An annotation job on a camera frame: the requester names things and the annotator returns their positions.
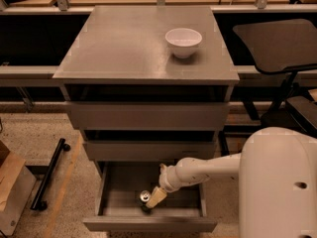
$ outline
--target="cabinet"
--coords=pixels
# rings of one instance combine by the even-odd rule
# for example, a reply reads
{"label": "cabinet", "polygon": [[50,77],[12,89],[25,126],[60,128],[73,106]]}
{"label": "cabinet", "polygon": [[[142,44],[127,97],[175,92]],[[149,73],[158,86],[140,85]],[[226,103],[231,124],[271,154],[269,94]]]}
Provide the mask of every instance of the cabinet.
{"label": "cabinet", "polygon": [[[203,42],[176,59],[164,34],[199,31]],[[142,190],[159,182],[159,164],[210,159],[239,81],[209,7],[97,6],[54,78],[74,129],[102,182],[91,231],[205,232],[203,185],[170,194],[151,214]]]}

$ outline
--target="gray tabletop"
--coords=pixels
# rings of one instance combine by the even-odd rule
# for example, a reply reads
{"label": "gray tabletop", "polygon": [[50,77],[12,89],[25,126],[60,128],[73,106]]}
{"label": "gray tabletop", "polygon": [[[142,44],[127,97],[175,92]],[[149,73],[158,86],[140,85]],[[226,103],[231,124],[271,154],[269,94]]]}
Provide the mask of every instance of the gray tabletop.
{"label": "gray tabletop", "polygon": [[[191,28],[203,41],[189,59],[177,59],[165,33]],[[202,6],[97,6],[54,78],[118,83],[235,84],[216,20]]]}

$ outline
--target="floor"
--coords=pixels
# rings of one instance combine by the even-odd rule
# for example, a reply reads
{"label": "floor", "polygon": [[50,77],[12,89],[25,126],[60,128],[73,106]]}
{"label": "floor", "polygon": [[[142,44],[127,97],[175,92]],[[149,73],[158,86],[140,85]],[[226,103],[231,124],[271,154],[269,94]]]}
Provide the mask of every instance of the floor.
{"label": "floor", "polygon": [[[94,202],[100,176],[88,161],[81,146],[78,131],[73,130],[62,104],[37,103],[26,113],[23,104],[0,104],[3,132],[0,139],[7,147],[26,159],[26,165],[48,165],[60,138],[71,146],[61,154],[53,178],[44,196],[45,211],[30,209],[40,182],[37,181],[25,210],[17,224],[14,238],[108,238],[108,237],[237,237],[238,236],[238,181],[231,178],[211,179],[206,182],[207,213],[218,222],[212,233],[109,233],[89,232],[82,218],[94,215]],[[244,142],[229,141],[232,153],[237,153]]]}

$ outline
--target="drawer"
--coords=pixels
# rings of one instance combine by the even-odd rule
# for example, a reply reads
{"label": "drawer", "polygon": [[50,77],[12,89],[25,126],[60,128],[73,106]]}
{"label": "drawer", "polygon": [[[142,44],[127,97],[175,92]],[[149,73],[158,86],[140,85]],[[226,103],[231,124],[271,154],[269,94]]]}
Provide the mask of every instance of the drawer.
{"label": "drawer", "polygon": [[74,129],[222,130],[228,103],[67,102]]}
{"label": "drawer", "polygon": [[210,159],[216,144],[213,142],[85,142],[90,161],[164,161],[184,157]]}
{"label": "drawer", "polygon": [[212,232],[202,186],[171,193],[151,213],[139,202],[143,190],[159,182],[159,163],[108,163],[104,168],[95,216],[83,219],[90,231]]}

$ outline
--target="chair armrest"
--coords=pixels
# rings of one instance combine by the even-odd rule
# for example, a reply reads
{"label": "chair armrest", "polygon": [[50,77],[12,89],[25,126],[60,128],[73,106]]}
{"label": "chair armrest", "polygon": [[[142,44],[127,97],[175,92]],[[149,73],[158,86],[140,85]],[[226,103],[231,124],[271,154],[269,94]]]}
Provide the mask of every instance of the chair armrest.
{"label": "chair armrest", "polygon": [[317,138],[317,105],[302,96],[286,100],[286,108],[308,135]]}

